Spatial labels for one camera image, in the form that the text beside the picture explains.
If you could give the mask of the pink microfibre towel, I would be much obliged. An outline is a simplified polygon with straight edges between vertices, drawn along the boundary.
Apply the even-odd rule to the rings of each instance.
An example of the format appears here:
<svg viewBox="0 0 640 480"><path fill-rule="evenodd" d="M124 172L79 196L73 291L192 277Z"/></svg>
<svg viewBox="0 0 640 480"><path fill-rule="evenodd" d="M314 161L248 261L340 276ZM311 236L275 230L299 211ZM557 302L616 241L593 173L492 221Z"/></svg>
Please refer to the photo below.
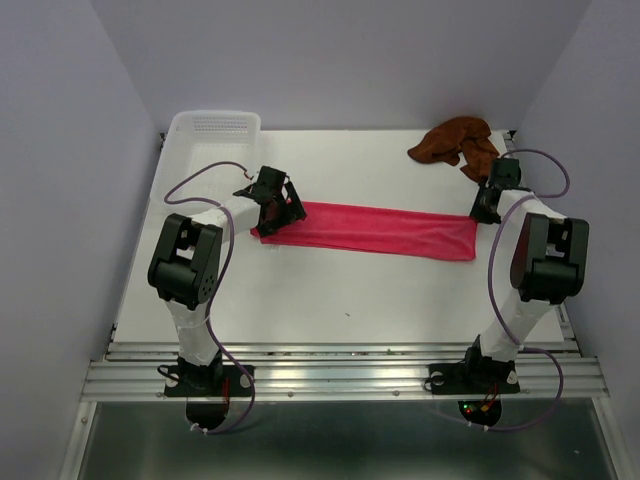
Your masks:
<svg viewBox="0 0 640 480"><path fill-rule="evenodd" d="M322 202L306 202L304 208L304 220L260 242L447 262L476 258L477 223L468 216Z"/></svg>

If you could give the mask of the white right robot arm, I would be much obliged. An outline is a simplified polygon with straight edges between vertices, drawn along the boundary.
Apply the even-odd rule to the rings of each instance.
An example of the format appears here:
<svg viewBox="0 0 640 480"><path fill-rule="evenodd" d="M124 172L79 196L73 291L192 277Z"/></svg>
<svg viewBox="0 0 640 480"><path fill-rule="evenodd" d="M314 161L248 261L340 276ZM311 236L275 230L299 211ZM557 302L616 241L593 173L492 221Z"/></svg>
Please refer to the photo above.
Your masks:
<svg viewBox="0 0 640 480"><path fill-rule="evenodd" d="M511 153L498 157L489 177L480 184L470 217L482 224L496 224L490 247L487 281L493 323L481 333L474 347L480 356L460 366L463 384L482 390L496 378L492 362L516 359L524 340L554 306L581 291L586 274L590 225L549 208L544 195L521 185L519 160ZM495 295L495 257L502 234L518 229L510 267L511 290L504 302Z"/></svg>

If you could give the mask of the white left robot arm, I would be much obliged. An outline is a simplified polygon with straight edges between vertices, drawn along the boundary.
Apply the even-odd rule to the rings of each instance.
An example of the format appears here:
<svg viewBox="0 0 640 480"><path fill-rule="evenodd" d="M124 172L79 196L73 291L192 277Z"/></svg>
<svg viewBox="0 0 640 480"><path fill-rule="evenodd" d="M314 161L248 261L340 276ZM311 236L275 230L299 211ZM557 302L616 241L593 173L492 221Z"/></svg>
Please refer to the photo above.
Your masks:
<svg viewBox="0 0 640 480"><path fill-rule="evenodd" d="M223 348L214 339L210 310L229 268L236 236L251 232L270 237L307 217L289 176L263 166L251 183L219 202L203 196L179 199L179 189L219 166L247 169L231 161L215 162L173 187L164 197L169 206L202 203L210 208L191 216L173 213L162 226L147 273L171 313L179 340L177 378L187 377L199 393L215 392L222 382Z"/></svg>

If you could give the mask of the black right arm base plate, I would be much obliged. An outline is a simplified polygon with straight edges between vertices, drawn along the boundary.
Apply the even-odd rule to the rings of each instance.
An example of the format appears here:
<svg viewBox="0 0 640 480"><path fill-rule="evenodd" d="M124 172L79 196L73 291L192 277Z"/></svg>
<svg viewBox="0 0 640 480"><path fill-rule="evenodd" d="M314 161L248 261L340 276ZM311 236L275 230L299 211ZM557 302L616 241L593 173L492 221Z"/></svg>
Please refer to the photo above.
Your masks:
<svg viewBox="0 0 640 480"><path fill-rule="evenodd" d="M427 366L427 384L434 395L517 394L520 385L514 362L469 366L466 363L433 363Z"/></svg>

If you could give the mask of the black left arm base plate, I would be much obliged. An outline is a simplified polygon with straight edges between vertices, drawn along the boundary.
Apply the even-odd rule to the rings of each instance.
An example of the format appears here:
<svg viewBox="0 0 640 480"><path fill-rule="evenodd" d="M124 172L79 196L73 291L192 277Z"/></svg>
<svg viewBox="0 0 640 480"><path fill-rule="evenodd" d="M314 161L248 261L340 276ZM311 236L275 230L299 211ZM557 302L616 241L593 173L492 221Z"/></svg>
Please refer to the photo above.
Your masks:
<svg viewBox="0 0 640 480"><path fill-rule="evenodd" d="M164 395L168 398L249 398L248 376L233 365L215 364L212 367L189 363L157 367L165 381Z"/></svg>

